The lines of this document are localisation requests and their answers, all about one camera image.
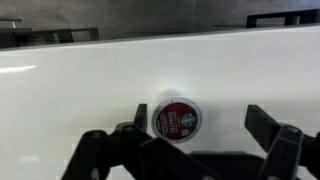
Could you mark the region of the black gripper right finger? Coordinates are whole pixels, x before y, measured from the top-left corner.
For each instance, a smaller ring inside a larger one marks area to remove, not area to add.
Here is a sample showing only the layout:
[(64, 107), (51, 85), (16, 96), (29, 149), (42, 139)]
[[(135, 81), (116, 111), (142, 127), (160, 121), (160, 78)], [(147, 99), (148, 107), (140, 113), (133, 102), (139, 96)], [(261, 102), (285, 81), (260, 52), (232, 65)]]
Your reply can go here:
[(249, 105), (245, 116), (245, 128), (268, 154), (300, 156), (302, 131), (273, 119), (258, 105)]

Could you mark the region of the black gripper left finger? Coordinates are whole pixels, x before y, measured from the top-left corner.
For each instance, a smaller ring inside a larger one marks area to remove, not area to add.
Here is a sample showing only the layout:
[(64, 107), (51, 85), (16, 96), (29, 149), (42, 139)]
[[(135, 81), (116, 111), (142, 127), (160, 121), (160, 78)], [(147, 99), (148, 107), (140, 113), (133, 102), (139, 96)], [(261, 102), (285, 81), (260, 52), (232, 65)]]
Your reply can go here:
[(139, 104), (134, 117), (134, 125), (141, 130), (147, 130), (147, 105)]

